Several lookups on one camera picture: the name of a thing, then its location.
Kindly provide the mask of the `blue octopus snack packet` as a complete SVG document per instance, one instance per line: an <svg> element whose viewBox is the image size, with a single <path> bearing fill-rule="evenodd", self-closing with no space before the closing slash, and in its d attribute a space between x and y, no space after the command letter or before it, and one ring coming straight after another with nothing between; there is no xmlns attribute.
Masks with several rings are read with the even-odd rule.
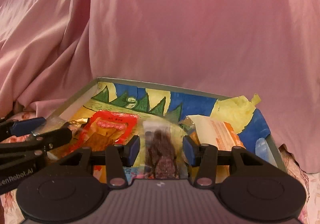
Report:
<svg viewBox="0 0 320 224"><path fill-rule="evenodd" d="M148 173L145 171L146 170L145 166L123 167L123 170L128 182L135 178L137 179L148 178Z"/></svg>

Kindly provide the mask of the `gold duck snack packet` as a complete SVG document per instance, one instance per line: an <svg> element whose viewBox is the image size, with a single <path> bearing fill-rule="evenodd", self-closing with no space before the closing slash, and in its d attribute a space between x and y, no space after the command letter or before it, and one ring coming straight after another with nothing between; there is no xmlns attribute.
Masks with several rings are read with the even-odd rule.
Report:
<svg viewBox="0 0 320 224"><path fill-rule="evenodd" d="M68 121L63 124L63 128L68 128L72 132L72 136L75 137L80 134L84 127L89 123L89 118L80 118L77 120Z"/></svg>

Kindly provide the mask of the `clear dried meat packet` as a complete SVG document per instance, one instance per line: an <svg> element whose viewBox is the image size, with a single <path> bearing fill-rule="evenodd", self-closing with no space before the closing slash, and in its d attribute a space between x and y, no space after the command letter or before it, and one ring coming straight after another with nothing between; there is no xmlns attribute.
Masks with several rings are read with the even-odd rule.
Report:
<svg viewBox="0 0 320 224"><path fill-rule="evenodd" d="M182 152L184 132L167 121L144 121L145 170L149 179L184 179L188 170Z"/></svg>

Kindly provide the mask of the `cream orange snack packet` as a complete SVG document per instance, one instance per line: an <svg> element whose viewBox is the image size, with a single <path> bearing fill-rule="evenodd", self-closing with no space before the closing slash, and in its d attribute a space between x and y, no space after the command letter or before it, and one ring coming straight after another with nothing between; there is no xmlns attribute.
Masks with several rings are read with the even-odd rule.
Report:
<svg viewBox="0 0 320 224"><path fill-rule="evenodd" d="M204 147L212 145L220 151L231 151L232 147L244 147L233 127L223 121L202 115L189 115L180 122L187 133L182 147L187 162L191 166L199 166Z"/></svg>

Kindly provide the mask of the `red orange snack packet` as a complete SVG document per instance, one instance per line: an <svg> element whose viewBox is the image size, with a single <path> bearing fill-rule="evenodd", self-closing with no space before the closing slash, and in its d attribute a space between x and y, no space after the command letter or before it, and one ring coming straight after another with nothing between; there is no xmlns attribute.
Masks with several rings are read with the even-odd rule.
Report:
<svg viewBox="0 0 320 224"><path fill-rule="evenodd" d="M68 146L65 153L70 154L81 147L90 147L97 152L111 145L125 145L133 137L138 119L137 114L100 110L80 128L78 139Z"/></svg>

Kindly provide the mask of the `grey painted cardboard box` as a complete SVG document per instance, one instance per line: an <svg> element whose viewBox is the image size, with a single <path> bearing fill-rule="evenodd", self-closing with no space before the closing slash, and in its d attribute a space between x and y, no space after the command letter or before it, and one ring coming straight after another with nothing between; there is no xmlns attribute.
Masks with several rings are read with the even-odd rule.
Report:
<svg viewBox="0 0 320 224"><path fill-rule="evenodd" d="M64 102L36 134L58 129L66 122L89 118L99 110L138 114L162 120L173 130L187 130L190 115L208 116L229 123L244 146L281 170L286 167L261 111L258 94L227 97L164 84L99 77Z"/></svg>

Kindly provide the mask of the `floral pink bed cover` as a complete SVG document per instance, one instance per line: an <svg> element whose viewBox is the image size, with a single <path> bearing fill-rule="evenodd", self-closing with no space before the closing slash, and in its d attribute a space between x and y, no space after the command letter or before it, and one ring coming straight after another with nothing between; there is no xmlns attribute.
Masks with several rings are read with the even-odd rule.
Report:
<svg viewBox="0 0 320 224"><path fill-rule="evenodd" d="M23 142L39 135L35 130L1 143ZM81 147L46 162L14 190L25 223L299 223L306 202L298 180L239 146L217 150L213 187L193 181L148 178L109 187L105 149Z"/></svg>

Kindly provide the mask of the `pink satin curtain sheet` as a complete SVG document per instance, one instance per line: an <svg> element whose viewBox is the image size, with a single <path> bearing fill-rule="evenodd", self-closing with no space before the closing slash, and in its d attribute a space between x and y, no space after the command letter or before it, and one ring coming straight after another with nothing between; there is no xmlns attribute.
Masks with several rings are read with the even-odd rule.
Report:
<svg viewBox="0 0 320 224"><path fill-rule="evenodd" d="M1 0L1 116L46 116L94 78L259 94L319 171L319 0Z"/></svg>

